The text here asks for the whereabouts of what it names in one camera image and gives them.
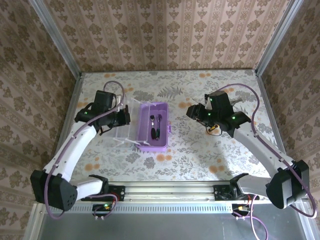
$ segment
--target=floral tablecloth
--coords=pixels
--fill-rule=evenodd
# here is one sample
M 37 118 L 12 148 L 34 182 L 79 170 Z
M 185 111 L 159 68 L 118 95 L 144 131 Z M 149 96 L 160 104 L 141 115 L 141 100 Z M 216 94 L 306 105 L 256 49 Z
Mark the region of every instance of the floral tablecloth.
M 76 114 L 94 101 L 97 90 L 105 82 L 119 81 L 127 97 L 139 101 L 167 102 L 171 131 L 166 152 L 141 152 L 133 149 L 111 149 L 97 135 L 87 146 L 73 172 L 80 180 L 90 174 L 107 177 L 110 181 L 208 181 L 229 180 L 240 173 L 268 177 L 266 169 L 241 143 L 228 134 L 211 136 L 205 128 L 186 116 L 190 105 L 204 103 L 204 95 L 228 84 L 242 83 L 260 96 L 260 108 L 255 126 L 275 144 L 266 107 L 253 70 L 141 71 L 85 73 Z M 119 94 L 116 84 L 108 89 Z M 235 86 L 225 90 L 230 100 L 239 97 L 235 111 L 248 116 L 257 101 L 247 88 Z

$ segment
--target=wire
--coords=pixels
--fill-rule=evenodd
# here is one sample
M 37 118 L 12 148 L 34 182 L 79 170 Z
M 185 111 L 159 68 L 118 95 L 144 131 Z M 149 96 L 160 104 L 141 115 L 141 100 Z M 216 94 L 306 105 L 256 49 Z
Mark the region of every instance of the wire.
M 102 127 L 101 127 L 101 128 L 100 128 L 100 131 L 101 131 L 101 132 L 99 133 L 99 136 L 102 136 L 102 134 L 105 134 L 105 133 L 111 131 L 112 128 L 113 128 L 113 127 L 110 127 L 109 129 L 107 129 L 107 130 L 104 131 L 104 130 L 102 129 Z
M 101 197 L 113 197 L 113 201 L 112 201 L 112 205 L 113 207 L 110 209 L 110 211 L 105 214 L 103 217 L 104 218 L 107 218 L 110 216 L 111 212 L 116 208 L 116 205 L 118 203 L 118 197 L 115 195 L 115 194 L 111 194 L 111 193 L 108 193 L 108 194 L 103 194 L 103 195 L 91 195 L 91 196 L 88 196 L 88 198 L 101 198 Z M 98 206 L 94 209 L 93 211 L 93 216 L 96 217 L 96 213 L 99 209 L 103 208 L 103 206 Z
M 250 197 L 250 195 L 248 195 L 248 203 L 245 205 L 245 207 L 249 205 L 250 200 L 251 200 L 251 197 Z
M 266 225 L 264 224 L 264 222 L 263 222 L 261 219 L 259 219 L 259 218 L 256 217 L 256 216 L 242 216 L 241 214 L 237 213 L 236 211 L 234 211 L 233 214 L 234 214 L 234 215 L 237 215 L 239 218 L 244 218 L 244 219 L 250 218 L 250 219 L 252 219 L 252 220 L 253 220 L 253 219 L 254 219 L 254 220 L 257 220 L 257 221 L 263 226 L 263 228 L 264 228 L 265 240 L 268 240 L 268 239 L 269 239 L 269 233 L 268 233 L 267 227 L 266 227 Z
M 48 213 L 48 215 L 54 219 L 54 220 L 59 220 L 65 211 L 63 211 L 59 216 L 54 216 L 54 214 L 52 213 L 52 211 L 50 210 L 50 206 L 49 206 L 49 199 L 48 199 L 48 188 L 49 188 L 49 180 L 53 174 L 53 172 L 55 171 L 55 169 L 58 167 L 58 164 L 59 162 L 61 161 L 63 155 L 66 153 L 67 149 L 69 148 L 70 144 L 73 142 L 74 139 L 76 139 L 76 137 L 78 136 L 78 134 L 86 127 L 88 126 L 89 124 L 91 124 L 92 122 L 94 122 L 95 120 L 97 119 L 100 119 L 112 112 L 114 112 L 118 107 L 121 107 L 124 103 L 124 99 L 125 99 L 125 89 L 124 87 L 118 82 L 118 81 L 108 81 L 104 84 L 103 86 L 103 90 L 106 89 L 106 86 L 108 84 L 111 84 L 111 83 L 114 83 L 114 84 L 118 84 L 122 90 L 122 98 L 120 99 L 120 102 L 118 105 L 116 105 L 114 108 L 112 108 L 111 110 L 103 113 L 103 114 L 100 114 L 94 118 L 92 118 L 91 120 L 89 120 L 88 122 L 86 122 L 85 124 L 83 124 L 75 133 L 74 135 L 69 139 L 69 141 L 66 143 L 66 145 L 64 146 L 64 148 L 62 149 L 61 153 L 59 154 L 59 156 L 57 157 L 56 161 L 54 162 L 48 176 L 46 177 L 46 180 L 45 180 L 45 184 L 44 184 L 44 204 L 45 204 L 45 209 Z M 100 198 L 100 197 L 104 197 L 104 195 L 98 195 L 98 196 L 91 196 L 92 198 Z
M 223 200 L 231 200 L 232 199 L 232 195 L 230 194 L 230 193 L 227 193 L 227 195 L 229 196 L 229 197 L 225 197 L 225 196 L 223 196 L 223 195 L 221 195 L 221 194 L 217 194 L 217 196 L 218 197 L 220 197 L 221 199 L 223 199 Z
M 206 130 L 206 133 L 209 134 L 209 135 L 211 135 L 211 136 L 219 137 L 219 136 L 222 135 L 222 130 L 221 130 L 221 129 L 220 129 L 221 132 L 220 132 L 219 135 L 210 134 L 210 133 L 208 132 L 207 126 L 205 126 L 205 130 Z
M 250 223 L 251 223 L 251 228 L 252 228 L 252 231 L 253 231 L 253 234 L 255 236 L 255 238 L 257 240 L 260 240 L 257 233 L 256 233 L 256 230 L 255 230 L 255 226 L 254 226 L 254 221 L 253 221 L 253 212 L 254 212 L 254 201 L 256 199 L 257 195 L 254 195 L 254 197 L 252 198 L 252 201 L 251 201 L 251 209 L 250 209 Z M 266 237 L 265 237 L 265 240 L 268 240 L 268 231 L 267 229 L 265 229 L 265 233 L 266 233 Z
M 312 214 L 307 214 L 303 211 L 301 211 L 300 209 L 296 208 L 295 206 L 293 205 L 290 205 L 290 207 L 292 207 L 294 210 L 296 210 L 298 213 L 308 217 L 308 218 L 311 218 L 311 219 L 315 219 L 317 217 L 317 213 L 318 213 L 318 210 L 317 210 L 317 205 L 316 205 L 316 201 L 314 199 L 314 197 L 312 196 L 309 188 L 307 187 L 307 185 L 302 181 L 301 177 L 296 173 L 296 171 L 292 168 L 292 166 L 279 154 L 277 153 L 276 150 L 274 150 L 271 146 L 269 146 L 260 136 L 259 134 L 257 133 L 257 130 L 255 128 L 255 115 L 256 115 L 256 112 L 258 111 L 258 108 L 260 106 L 260 99 L 259 99 L 259 96 L 258 94 L 256 93 L 255 90 L 253 90 L 251 87 L 245 85 L 245 84 L 242 84 L 242 83 L 232 83 L 232 84 L 228 84 L 226 86 L 223 86 L 221 87 L 220 89 L 218 89 L 217 91 L 220 91 L 224 88 L 227 88 L 229 86 L 242 86 L 242 87 L 245 87 L 249 90 L 251 90 L 251 92 L 253 92 L 253 94 L 255 95 L 256 97 L 256 100 L 257 100 L 257 104 L 256 104 L 256 108 L 255 110 L 253 111 L 253 114 L 252 114 L 252 120 L 251 120 L 251 128 L 252 128 L 252 131 L 254 133 L 254 135 L 256 136 L 256 138 L 267 148 L 269 149 L 283 164 L 285 164 L 288 169 L 291 171 L 291 173 L 294 175 L 294 177 L 298 180 L 298 182 L 301 184 L 301 186 L 303 187 L 303 189 L 306 191 L 306 194 L 308 195 L 310 201 L 311 201 L 311 204 L 312 204 L 312 208 L 313 208 L 313 213 Z

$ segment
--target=purple box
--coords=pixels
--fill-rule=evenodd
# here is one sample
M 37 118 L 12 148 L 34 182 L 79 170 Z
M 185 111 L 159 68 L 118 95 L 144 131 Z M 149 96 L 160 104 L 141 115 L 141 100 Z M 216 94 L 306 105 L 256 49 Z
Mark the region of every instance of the purple box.
M 162 115 L 160 121 L 160 137 L 159 140 L 151 138 L 151 120 L 150 116 L 154 115 L 154 128 L 157 130 L 158 121 L 157 115 Z M 144 152 L 165 152 L 168 146 L 169 133 L 171 132 L 171 126 L 169 125 L 169 105 L 166 102 L 153 102 L 152 104 L 141 104 L 139 111 L 139 126 L 137 133 L 137 141 L 144 141 L 146 139 L 147 144 L 141 143 L 137 145 L 141 151 Z

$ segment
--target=open box lid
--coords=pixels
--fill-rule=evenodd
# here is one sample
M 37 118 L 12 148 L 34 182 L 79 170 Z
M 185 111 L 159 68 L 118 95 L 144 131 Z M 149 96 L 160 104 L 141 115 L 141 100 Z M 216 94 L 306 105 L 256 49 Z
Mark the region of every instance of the open box lid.
M 130 124 L 120 127 L 115 127 L 108 132 L 105 132 L 101 137 L 103 138 L 103 144 L 105 148 L 125 148 L 131 149 L 134 145 L 148 145 L 149 125 L 142 126 L 139 124 L 140 111 L 144 109 L 147 116 L 150 115 L 151 102 L 140 102 L 134 98 L 125 98 L 122 108 L 128 105 L 128 111 L 130 113 Z M 139 135 L 139 128 L 147 128 L 146 134 Z

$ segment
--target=wallpaper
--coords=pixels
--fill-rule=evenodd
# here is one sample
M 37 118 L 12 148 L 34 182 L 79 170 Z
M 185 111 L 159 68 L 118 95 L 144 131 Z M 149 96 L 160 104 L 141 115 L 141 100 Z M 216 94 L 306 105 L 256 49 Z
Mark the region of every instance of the wallpaper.
M 262 76 L 288 155 L 320 201 L 320 1 L 305 0 Z
M 244 69 L 288 0 L 44 0 L 82 72 Z
M 30 175 L 59 139 L 75 79 L 27 0 L 0 1 L 0 239 L 22 239 Z

